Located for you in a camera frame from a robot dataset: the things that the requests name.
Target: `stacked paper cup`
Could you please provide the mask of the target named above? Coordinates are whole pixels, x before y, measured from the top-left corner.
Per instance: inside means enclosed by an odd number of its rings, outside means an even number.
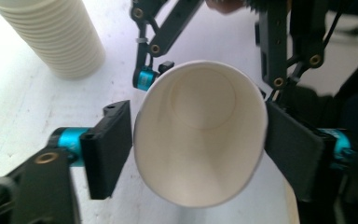
[[[59,77],[83,77],[104,50],[81,0],[0,0],[0,14]]]

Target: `brass screw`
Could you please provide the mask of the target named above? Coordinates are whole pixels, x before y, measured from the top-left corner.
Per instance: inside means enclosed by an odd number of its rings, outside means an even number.
[[[36,164],[45,164],[45,163],[49,163],[51,161],[55,161],[58,158],[58,153],[56,152],[48,152],[45,154],[42,154],[40,156],[38,156],[35,160],[34,163]]]
[[[274,80],[274,86],[276,87],[280,87],[281,85],[283,85],[284,80],[281,77],[278,77],[277,79]]]
[[[159,45],[152,45],[151,49],[153,53],[159,53]]]
[[[138,19],[141,19],[144,16],[144,12],[138,7],[133,10],[132,14]]]
[[[315,54],[312,57],[310,57],[310,64],[311,65],[318,65],[322,60],[321,55]]]

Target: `table surface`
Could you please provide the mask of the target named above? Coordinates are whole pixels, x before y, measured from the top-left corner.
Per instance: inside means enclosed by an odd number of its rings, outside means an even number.
[[[161,22],[175,1],[161,11]],[[131,85],[138,30],[130,0],[84,0],[103,42],[106,59],[92,76],[55,77],[0,16],[0,176],[43,148],[59,127],[93,127],[102,108],[131,100],[132,124],[145,92]],[[269,92],[260,76],[255,45],[258,16],[248,9],[223,16],[203,5],[170,52],[155,64],[213,60],[233,65]],[[145,186],[133,153],[112,198],[91,201],[83,168],[72,169],[83,223],[298,223],[296,200],[272,160],[264,154],[249,185],[231,201],[189,209],[160,199]]]

